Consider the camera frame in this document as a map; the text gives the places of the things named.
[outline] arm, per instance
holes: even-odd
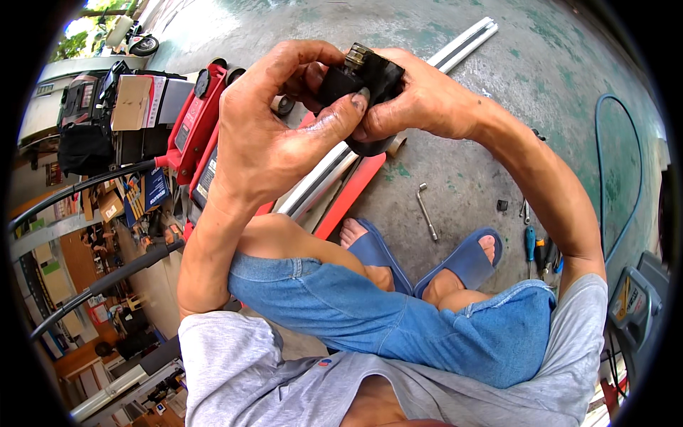
[[[361,121],[367,99],[359,94],[321,110],[306,128],[289,129],[272,113],[280,91],[315,108],[311,95],[326,70],[318,61],[340,64],[344,54],[327,42],[280,43],[221,95],[216,176],[180,266],[181,320],[228,302],[230,263],[258,206],[289,191]]]
[[[560,297],[585,274],[606,277],[593,206],[579,179],[559,156],[491,99],[470,92],[406,51],[375,51],[406,69],[404,91],[367,112],[362,126],[353,133],[357,140],[373,141],[405,128],[421,128],[441,137],[482,144],[510,172],[562,252]]]

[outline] foot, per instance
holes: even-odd
[[[493,236],[484,236],[479,239],[479,246],[482,247],[488,261],[493,265],[493,258],[495,257],[495,243],[496,240]],[[439,271],[434,278],[429,282],[427,287],[422,294],[422,299],[430,304],[434,304],[438,307],[438,302],[441,301],[443,297],[452,293],[455,290],[466,289],[462,280],[457,274],[450,271],[448,268],[444,268]]]
[[[344,219],[344,223],[341,225],[341,231],[339,232],[341,247],[348,249],[365,233],[367,233],[367,230],[359,224],[358,221],[353,218]]]
[[[339,237],[341,238],[341,247],[348,249],[358,240],[362,235],[367,233],[367,230],[353,218],[347,218],[341,226]],[[391,268],[386,266],[366,265],[365,272],[367,278],[372,281],[381,290],[393,292],[395,286],[393,285],[393,275]]]

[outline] gray t-shirt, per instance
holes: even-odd
[[[338,426],[363,378],[378,374],[391,382],[408,419],[459,427],[578,426],[594,395],[606,312],[604,280],[594,274],[577,280],[553,312],[539,372],[507,389],[361,353],[283,361],[282,339],[265,320],[195,314],[178,331],[189,389],[185,422]]]

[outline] blue hose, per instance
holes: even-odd
[[[633,205],[633,211],[631,211],[631,215],[629,215],[628,220],[626,221],[626,224],[624,224],[624,228],[622,228],[622,231],[619,233],[619,236],[617,237],[617,240],[615,240],[614,245],[612,245],[612,249],[610,249],[609,254],[605,255],[604,251],[604,218],[605,218],[605,201],[604,201],[604,174],[602,173],[602,143],[600,142],[600,120],[598,117],[600,116],[600,107],[602,106],[602,101],[606,99],[613,99],[619,103],[619,105],[622,106],[624,111],[626,112],[626,115],[628,116],[628,119],[631,121],[631,126],[633,126],[633,132],[636,135],[636,142],[638,143],[638,154],[640,155],[640,163],[641,163],[641,178],[640,178],[640,185],[638,186],[638,198],[636,198],[636,202]],[[624,235],[626,234],[626,230],[631,225],[631,222],[633,222],[633,218],[635,217],[635,213],[638,210],[638,205],[640,204],[640,199],[641,199],[641,194],[643,192],[643,148],[641,147],[640,143],[640,138],[638,136],[638,130],[636,129],[636,124],[633,122],[633,118],[631,117],[631,114],[628,112],[628,108],[626,108],[626,105],[617,98],[616,95],[612,94],[603,94],[598,98],[598,101],[596,103],[596,145],[598,147],[598,171],[600,173],[600,245],[602,246],[602,254],[604,256],[604,263],[607,265],[609,261],[612,259],[612,255],[614,255],[615,250],[619,246],[619,244],[622,242],[622,239],[624,238]]]

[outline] blue denim shorts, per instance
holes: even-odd
[[[524,280],[457,313],[312,258],[236,253],[229,291],[267,319],[330,348],[374,353],[474,378],[497,388],[528,381],[548,345],[555,296]]]

